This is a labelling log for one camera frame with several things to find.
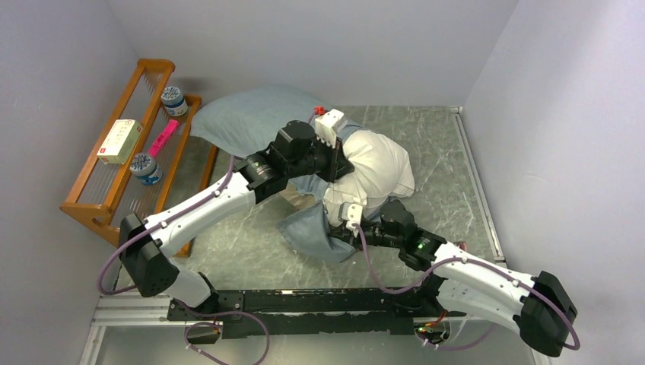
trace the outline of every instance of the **wooden rack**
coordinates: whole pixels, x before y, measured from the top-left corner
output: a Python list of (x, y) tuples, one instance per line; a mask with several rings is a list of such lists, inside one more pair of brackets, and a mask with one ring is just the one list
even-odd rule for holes
[[(185, 98), (189, 111), (186, 114), (171, 118), (166, 113), (160, 97), (174, 70), (175, 65), (166, 59), (140, 59), (137, 62), (81, 173), (60, 206), (70, 217), (114, 246), (119, 245), (119, 223), (127, 214), (135, 212), (144, 219), (166, 208), (166, 200), (190, 134), (192, 117), (202, 103), (200, 97), (187, 94)], [(117, 119), (138, 120), (142, 127), (141, 135), (127, 163), (98, 163), (99, 147)], [(180, 127), (155, 157), (164, 176), (157, 184), (143, 186), (136, 177), (131, 176), (130, 162), (135, 154), (151, 146), (169, 119), (178, 120)], [(208, 186), (217, 152), (218, 149), (213, 146), (208, 154), (200, 190)], [(192, 242), (187, 243), (177, 256), (190, 256), (191, 247)]]

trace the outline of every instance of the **pink object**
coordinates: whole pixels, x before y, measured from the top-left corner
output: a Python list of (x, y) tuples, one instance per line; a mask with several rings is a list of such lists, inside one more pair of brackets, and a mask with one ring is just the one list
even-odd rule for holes
[(168, 121), (168, 125), (166, 125), (166, 128), (164, 128), (161, 133), (157, 136), (157, 139), (154, 140), (152, 143), (152, 146), (150, 149), (148, 149), (148, 153), (154, 158), (159, 154), (159, 151), (161, 151), (161, 148), (164, 147), (166, 142), (170, 139), (170, 136), (173, 135), (173, 133), (177, 130), (177, 128), (180, 126), (180, 123), (177, 122), (175, 119), (171, 119)]

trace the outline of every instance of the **gray pillow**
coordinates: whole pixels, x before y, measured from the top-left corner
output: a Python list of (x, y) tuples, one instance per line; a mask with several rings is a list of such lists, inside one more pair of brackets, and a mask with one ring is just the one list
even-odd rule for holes
[(208, 103), (193, 117), (190, 135), (245, 157), (266, 148), (291, 120), (306, 122), (318, 105), (331, 109), (295, 87), (266, 85)]

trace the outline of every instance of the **box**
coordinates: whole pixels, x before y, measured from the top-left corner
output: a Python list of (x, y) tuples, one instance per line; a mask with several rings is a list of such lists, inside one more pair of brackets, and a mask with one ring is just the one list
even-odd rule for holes
[(99, 148), (97, 157), (104, 163), (128, 162), (139, 135), (141, 135), (139, 122), (134, 119), (117, 119)]

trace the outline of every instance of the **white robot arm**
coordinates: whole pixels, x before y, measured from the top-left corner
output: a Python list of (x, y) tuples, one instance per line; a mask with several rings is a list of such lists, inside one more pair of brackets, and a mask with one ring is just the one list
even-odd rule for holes
[[(208, 279), (175, 265), (171, 258), (207, 227), (280, 192), (290, 178), (316, 174), (332, 182), (351, 173), (353, 166), (336, 137), (338, 126), (326, 119), (338, 119), (338, 113), (331, 111), (318, 118), (316, 129), (304, 122), (289, 122), (266, 150), (241, 160), (214, 185), (143, 221), (135, 214), (124, 218), (119, 257), (141, 295), (165, 293), (198, 313), (216, 313), (218, 292)], [(577, 343), (571, 327), (577, 310), (555, 276), (542, 272), (534, 277), (473, 256), (418, 227), (399, 201), (385, 204), (376, 223), (350, 217), (354, 215), (348, 213), (351, 209), (360, 212), (362, 207), (348, 204), (342, 212), (348, 223), (332, 230), (330, 236), (366, 255), (368, 245), (396, 248), (407, 266), (424, 271), (410, 287), (382, 287), (386, 293), (396, 295), (415, 287), (435, 309), (468, 313), (502, 325), (548, 356), (559, 356), (563, 347), (576, 346), (564, 342), (572, 333)]]

